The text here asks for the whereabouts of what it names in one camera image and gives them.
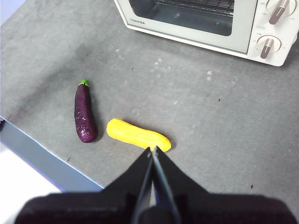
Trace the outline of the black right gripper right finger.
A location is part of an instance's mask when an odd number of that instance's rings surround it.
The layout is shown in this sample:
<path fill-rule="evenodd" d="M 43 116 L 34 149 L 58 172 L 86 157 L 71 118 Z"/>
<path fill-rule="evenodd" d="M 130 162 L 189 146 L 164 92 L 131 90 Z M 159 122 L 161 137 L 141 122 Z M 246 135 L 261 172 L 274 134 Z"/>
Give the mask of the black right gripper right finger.
<path fill-rule="evenodd" d="M 287 205 L 263 195 L 210 193 L 159 147 L 153 151 L 156 204 L 180 224 L 295 224 Z"/>

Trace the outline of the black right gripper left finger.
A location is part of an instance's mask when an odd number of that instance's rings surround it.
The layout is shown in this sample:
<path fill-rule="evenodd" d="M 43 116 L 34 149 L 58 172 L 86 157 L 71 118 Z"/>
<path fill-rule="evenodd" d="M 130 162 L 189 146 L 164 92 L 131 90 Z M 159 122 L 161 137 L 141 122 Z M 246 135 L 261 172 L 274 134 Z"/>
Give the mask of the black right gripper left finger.
<path fill-rule="evenodd" d="M 152 153 L 149 148 L 102 191 L 56 193 L 25 203 L 17 224 L 128 224 L 146 192 Z"/>

